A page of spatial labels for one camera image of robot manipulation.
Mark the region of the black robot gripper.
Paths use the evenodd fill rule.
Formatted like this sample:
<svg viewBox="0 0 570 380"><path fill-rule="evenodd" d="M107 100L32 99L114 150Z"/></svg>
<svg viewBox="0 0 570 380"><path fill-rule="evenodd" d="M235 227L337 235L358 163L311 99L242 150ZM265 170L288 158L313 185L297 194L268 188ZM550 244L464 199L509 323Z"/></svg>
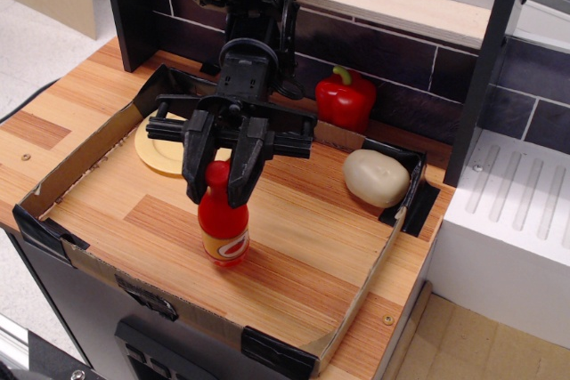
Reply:
<svg viewBox="0 0 570 380"><path fill-rule="evenodd" d="M161 94L146 125L148 137L183 142L186 194L198 204L217 148L232 150L230 207L244 206L273 156L309 158L316 116L269 102L281 77L277 53L252 38L224 45L221 75L211 94Z"/></svg>

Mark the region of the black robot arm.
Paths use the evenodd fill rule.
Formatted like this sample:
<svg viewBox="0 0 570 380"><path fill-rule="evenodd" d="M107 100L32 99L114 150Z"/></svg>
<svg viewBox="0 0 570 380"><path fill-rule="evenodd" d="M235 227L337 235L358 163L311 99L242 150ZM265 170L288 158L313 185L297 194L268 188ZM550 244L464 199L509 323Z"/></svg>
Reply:
<svg viewBox="0 0 570 380"><path fill-rule="evenodd" d="M183 144L182 175L196 204L207 192L208 164L231 150L225 185L230 207L245 205L274 156L309 158L317 117L271 103L272 93L305 96L294 78L297 0L193 0L226 12L220 76L209 95L162 94L146 131Z"/></svg>

